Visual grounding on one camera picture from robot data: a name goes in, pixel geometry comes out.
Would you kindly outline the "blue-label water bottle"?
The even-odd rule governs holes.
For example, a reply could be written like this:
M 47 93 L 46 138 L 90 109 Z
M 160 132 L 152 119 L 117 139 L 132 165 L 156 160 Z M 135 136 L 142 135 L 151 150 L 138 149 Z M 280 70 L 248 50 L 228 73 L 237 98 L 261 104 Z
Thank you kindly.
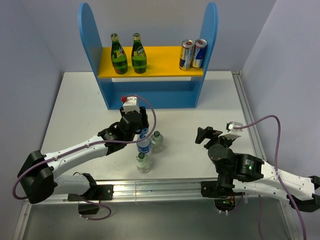
M 140 136 L 141 138 L 144 138 L 144 137 L 147 135 L 148 132 L 149 132 L 149 128 L 148 128 L 148 127 L 145 127 L 145 128 L 143 128 L 143 129 L 141 130 L 139 136 Z
M 145 134 L 140 134 L 137 140 L 140 140 L 136 143 L 137 150 L 140 153 L 149 155 L 151 153 L 151 140 L 148 137 L 146 137 Z

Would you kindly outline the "green glass bottle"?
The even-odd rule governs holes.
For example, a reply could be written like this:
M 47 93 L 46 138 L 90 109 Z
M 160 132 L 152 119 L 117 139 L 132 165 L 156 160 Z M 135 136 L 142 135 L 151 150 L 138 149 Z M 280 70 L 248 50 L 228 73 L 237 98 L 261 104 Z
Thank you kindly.
M 137 74 L 143 74 L 147 70 L 147 55 L 144 46 L 142 45 L 139 33 L 133 34 L 131 64 Z
M 116 33 L 111 36 L 111 63 L 117 74 L 123 75 L 128 71 L 128 60 L 126 53 L 119 42 L 119 37 Z

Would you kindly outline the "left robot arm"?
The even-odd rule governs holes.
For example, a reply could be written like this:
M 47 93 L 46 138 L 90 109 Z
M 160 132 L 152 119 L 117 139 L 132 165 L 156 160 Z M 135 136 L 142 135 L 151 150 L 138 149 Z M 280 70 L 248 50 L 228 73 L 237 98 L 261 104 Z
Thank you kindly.
M 149 127 L 144 106 L 125 111 L 120 108 L 121 119 L 103 129 L 83 143 L 57 152 L 30 153 L 17 177 L 31 204 L 40 203 L 52 195 L 71 195 L 77 200 L 97 200 L 103 195 L 89 173 L 66 175 L 65 173 L 87 161 L 111 155 L 134 140 L 136 134 Z

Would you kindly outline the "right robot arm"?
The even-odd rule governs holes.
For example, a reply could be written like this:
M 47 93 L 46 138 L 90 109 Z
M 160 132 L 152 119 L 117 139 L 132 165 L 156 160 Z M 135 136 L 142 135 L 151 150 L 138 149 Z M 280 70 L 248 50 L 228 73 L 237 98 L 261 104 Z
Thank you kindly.
M 223 198 L 232 195 L 253 194 L 278 200 L 288 200 L 292 208 L 312 213 L 320 208 L 320 197 L 315 193 L 320 186 L 317 176 L 302 177 L 276 170 L 267 161 L 247 153 L 235 153 L 233 142 L 243 131 L 233 122 L 222 132 L 208 126 L 197 129 L 196 144 L 204 145 L 218 174 L 216 180 L 201 182 L 201 195 L 205 198 Z

